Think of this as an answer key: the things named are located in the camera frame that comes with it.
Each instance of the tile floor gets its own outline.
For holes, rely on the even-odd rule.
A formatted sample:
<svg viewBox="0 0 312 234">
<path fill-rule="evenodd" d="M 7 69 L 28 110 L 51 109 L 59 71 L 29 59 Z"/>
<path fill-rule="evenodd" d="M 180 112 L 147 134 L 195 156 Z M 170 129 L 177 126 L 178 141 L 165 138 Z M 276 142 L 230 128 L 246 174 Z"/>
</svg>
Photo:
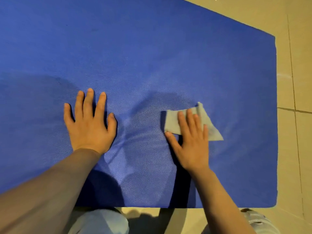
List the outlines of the tile floor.
<svg viewBox="0 0 312 234">
<path fill-rule="evenodd" d="M 257 210 L 283 234 L 312 233 L 312 0 L 187 1 L 276 37 L 279 195 L 274 208 Z M 152 221 L 160 209 L 121 210 Z M 202 209 L 176 209 L 165 233 L 201 233 L 206 224 Z"/>
</svg>

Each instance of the person's left hand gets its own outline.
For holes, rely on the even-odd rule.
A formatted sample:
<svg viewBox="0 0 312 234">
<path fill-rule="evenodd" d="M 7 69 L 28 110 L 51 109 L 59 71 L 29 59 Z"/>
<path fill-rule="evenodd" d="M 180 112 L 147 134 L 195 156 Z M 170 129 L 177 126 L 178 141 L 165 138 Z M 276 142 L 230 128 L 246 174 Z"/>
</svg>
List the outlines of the person's left hand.
<svg viewBox="0 0 312 234">
<path fill-rule="evenodd" d="M 75 105 L 75 121 L 71 117 L 71 106 L 64 104 L 64 122 L 69 132 L 73 150 L 93 149 L 100 155 L 106 153 L 116 135 L 117 121 L 113 113 L 108 115 L 107 129 L 104 125 L 104 110 L 106 94 L 99 96 L 93 117 L 94 91 L 88 89 L 84 99 L 84 92 L 79 91 Z"/>
</svg>

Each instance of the wipe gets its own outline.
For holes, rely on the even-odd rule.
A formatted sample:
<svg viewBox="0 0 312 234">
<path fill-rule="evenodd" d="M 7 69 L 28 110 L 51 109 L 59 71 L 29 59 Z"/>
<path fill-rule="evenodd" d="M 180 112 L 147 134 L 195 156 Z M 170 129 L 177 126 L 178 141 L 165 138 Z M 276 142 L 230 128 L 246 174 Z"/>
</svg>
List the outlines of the wipe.
<svg viewBox="0 0 312 234">
<path fill-rule="evenodd" d="M 164 131 L 169 131 L 171 133 L 181 135 L 180 126 L 179 126 L 179 122 L 177 119 L 177 113 L 182 111 L 184 116 L 186 117 L 186 110 L 187 109 L 177 110 L 177 111 L 167 110 Z M 204 124 L 208 126 L 209 141 L 223 140 L 223 137 L 220 134 L 220 132 L 212 124 L 202 103 L 198 102 L 198 106 L 191 108 L 191 110 L 193 114 L 197 114 L 199 118 L 201 119 L 202 129 L 204 127 Z"/>
</svg>

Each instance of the pants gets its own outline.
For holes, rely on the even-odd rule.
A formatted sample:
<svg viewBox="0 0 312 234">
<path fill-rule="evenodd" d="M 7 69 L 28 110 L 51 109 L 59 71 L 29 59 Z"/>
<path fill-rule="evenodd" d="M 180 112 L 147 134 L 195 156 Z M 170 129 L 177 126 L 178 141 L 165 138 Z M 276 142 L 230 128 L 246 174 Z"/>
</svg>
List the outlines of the pants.
<svg viewBox="0 0 312 234">
<path fill-rule="evenodd" d="M 243 214 L 257 234 L 280 234 L 264 215 L 253 210 Z M 97 209 L 80 216 L 68 234 L 128 234 L 128 232 L 128 220 L 122 214 L 112 210 Z"/>
</svg>

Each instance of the blue padded surface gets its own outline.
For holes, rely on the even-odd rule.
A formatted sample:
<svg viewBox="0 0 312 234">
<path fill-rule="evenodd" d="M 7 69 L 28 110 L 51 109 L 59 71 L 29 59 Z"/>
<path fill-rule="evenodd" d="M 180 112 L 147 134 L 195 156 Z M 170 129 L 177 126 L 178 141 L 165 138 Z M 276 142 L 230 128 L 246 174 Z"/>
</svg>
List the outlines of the blue padded surface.
<svg viewBox="0 0 312 234">
<path fill-rule="evenodd" d="M 160 127 L 198 101 L 224 137 L 209 163 L 235 203 L 275 205 L 273 36 L 184 0 L 2 0 L 0 29 L 1 193 L 71 153 L 63 103 L 92 87 L 118 134 L 78 205 L 202 207 Z"/>
</svg>

